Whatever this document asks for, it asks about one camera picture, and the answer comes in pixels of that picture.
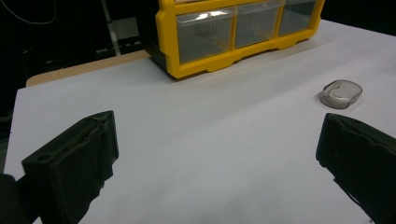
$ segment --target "white table surface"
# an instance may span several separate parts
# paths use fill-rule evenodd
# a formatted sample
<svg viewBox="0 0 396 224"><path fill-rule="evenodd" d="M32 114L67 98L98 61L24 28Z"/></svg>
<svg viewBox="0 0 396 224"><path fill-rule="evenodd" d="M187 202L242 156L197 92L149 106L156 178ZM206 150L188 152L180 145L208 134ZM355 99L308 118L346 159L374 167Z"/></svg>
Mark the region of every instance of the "white table surface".
<svg viewBox="0 0 396 224"><path fill-rule="evenodd" d="M318 100L336 79L363 87L346 110ZM363 224L316 161L320 129L338 113L396 136L395 96L396 37L322 21L292 48L181 81L144 59L21 89L5 173L114 110L120 158L80 223Z"/></svg>

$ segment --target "clear plastic lid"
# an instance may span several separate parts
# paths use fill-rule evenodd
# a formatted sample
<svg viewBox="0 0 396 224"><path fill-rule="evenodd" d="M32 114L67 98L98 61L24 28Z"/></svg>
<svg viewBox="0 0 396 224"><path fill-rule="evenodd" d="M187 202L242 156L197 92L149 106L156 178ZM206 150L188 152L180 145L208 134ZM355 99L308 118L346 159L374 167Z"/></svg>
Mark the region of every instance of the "clear plastic lid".
<svg viewBox="0 0 396 224"><path fill-rule="evenodd" d="M359 99L362 92L361 86L354 82L335 80L323 88L319 99L329 107L346 109Z"/></svg>
<svg viewBox="0 0 396 224"><path fill-rule="evenodd" d="M306 2L315 2L317 0L286 0L286 4L293 5L293 4L301 4Z"/></svg>
<svg viewBox="0 0 396 224"><path fill-rule="evenodd" d="M207 21L215 21L230 18L234 14L233 7L224 7L214 9L212 11L189 13L177 16L177 25L179 27L186 25L194 25Z"/></svg>
<svg viewBox="0 0 396 224"><path fill-rule="evenodd" d="M280 0L270 0L268 2L249 3L239 6L239 12L241 14L253 13L263 11L271 8L280 7Z"/></svg>
<svg viewBox="0 0 396 224"><path fill-rule="evenodd" d="M175 3L185 3L185 2L200 2L205 0L175 0Z"/></svg>

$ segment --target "drawer bin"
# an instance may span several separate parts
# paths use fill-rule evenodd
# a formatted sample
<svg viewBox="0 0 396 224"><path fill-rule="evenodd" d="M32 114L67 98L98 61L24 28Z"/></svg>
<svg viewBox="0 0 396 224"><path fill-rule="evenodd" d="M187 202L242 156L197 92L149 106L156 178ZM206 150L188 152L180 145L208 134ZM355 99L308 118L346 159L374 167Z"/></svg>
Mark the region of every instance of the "drawer bin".
<svg viewBox="0 0 396 224"><path fill-rule="evenodd" d="M233 7L177 16L180 63L230 50Z"/></svg>
<svg viewBox="0 0 396 224"><path fill-rule="evenodd" d="M274 37L280 0L238 6L235 47L237 49Z"/></svg>
<svg viewBox="0 0 396 224"><path fill-rule="evenodd" d="M279 35L308 29L316 0L287 0L283 8Z"/></svg>

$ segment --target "wooden table edge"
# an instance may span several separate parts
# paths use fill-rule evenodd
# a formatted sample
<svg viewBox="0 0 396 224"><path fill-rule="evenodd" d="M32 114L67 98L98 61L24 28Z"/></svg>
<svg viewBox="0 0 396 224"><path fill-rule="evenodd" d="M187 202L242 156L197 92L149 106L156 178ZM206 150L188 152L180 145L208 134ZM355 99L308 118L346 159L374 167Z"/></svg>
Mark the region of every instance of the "wooden table edge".
<svg viewBox="0 0 396 224"><path fill-rule="evenodd" d="M149 55L144 51L144 50L139 50L136 52L128 53L128 54L123 54L121 56L116 56L112 58L107 58L91 63L84 63L80 65L76 65L73 67L68 67L65 69L60 69L48 73L43 73L36 75L34 77L30 77L26 81L26 87L32 87L38 84L42 84L45 82L61 79L64 77L72 77L84 73L88 73L91 71L111 67L114 65L122 64L122 63L129 63L133 62L139 59L144 59L148 58Z"/></svg>

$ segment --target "yellow frame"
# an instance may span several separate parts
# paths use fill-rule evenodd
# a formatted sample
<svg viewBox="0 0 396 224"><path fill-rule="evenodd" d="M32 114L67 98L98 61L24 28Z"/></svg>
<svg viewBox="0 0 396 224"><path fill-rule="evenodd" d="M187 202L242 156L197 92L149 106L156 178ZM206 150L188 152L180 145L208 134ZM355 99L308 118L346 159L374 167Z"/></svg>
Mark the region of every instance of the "yellow frame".
<svg viewBox="0 0 396 224"><path fill-rule="evenodd" d="M320 22L320 12L324 5L324 0L317 0L311 22L308 29L298 33L284 36L275 36L275 38L246 46L240 49L231 49L230 51L203 58L190 63L179 63L178 42L177 42L177 22L176 16L198 11L208 11L220 7L236 7L241 4L255 3L262 0L208 0L201 2L175 4L175 0L159 0L160 10L156 15L157 32L160 44L160 50L166 57L167 72L175 77L181 78L199 72L213 72L221 68L231 66L234 62L244 57L263 52L268 49L285 49L295 45L301 40L305 40L318 29ZM276 20L275 34L277 35L284 4L281 5ZM235 21L233 16L233 27L231 42L235 39Z"/></svg>

